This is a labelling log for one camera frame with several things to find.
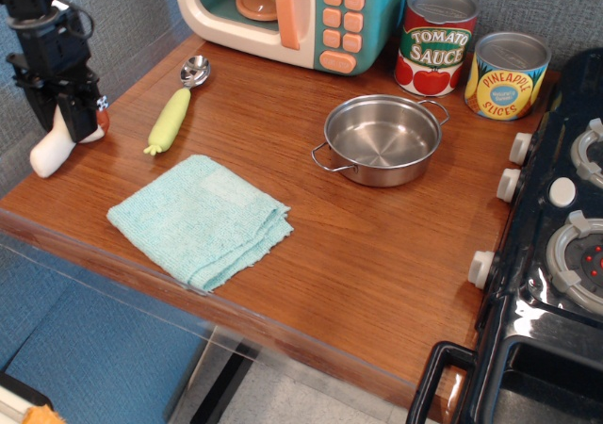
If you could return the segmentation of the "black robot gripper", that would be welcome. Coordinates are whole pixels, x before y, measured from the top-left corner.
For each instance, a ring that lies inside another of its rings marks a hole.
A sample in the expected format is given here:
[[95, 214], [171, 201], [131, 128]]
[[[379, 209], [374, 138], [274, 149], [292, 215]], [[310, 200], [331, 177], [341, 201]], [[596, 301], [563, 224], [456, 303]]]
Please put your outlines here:
[[88, 67], [93, 22], [83, 24], [78, 16], [9, 17], [8, 27], [22, 52], [8, 55], [7, 61], [42, 128], [53, 129], [58, 105], [73, 142], [92, 135], [98, 128], [97, 110], [108, 107], [98, 90], [98, 75]]

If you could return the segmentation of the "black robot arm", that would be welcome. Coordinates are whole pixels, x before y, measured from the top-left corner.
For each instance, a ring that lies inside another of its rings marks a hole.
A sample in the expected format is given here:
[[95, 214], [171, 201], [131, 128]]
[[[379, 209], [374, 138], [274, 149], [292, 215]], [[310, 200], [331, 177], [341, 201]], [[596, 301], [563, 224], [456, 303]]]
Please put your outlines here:
[[7, 62], [41, 126], [51, 130], [58, 109], [72, 141], [85, 140], [107, 108], [98, 75], [88, 66], [93, 20], [84, 24], [85, 10], [67, 0], [1, 0], [1, 5], [22, 49]]

